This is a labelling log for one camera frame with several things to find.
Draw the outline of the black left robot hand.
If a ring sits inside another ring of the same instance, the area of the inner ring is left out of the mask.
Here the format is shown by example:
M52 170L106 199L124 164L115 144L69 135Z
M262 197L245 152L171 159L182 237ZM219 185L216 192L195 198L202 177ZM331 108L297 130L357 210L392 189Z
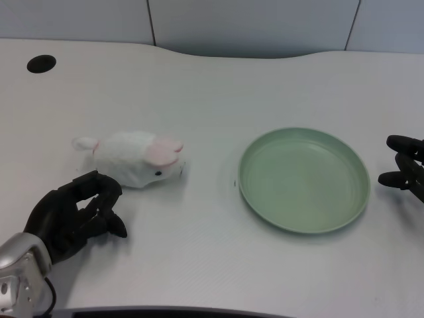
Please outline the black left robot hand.
M77 254L90 238L105 233L126 238L125 224L113 211L121 195L116 180L89 172L47 193L32 210L24 232L42 240L53 265Z

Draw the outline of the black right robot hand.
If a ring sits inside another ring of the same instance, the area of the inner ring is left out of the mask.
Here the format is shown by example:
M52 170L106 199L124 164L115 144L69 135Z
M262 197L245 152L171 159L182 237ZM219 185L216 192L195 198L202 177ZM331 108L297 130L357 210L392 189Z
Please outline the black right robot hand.
M396 152L398 171L380 174L378 182L386 187L409 190L423 202L423 140L390 135L386 144Z

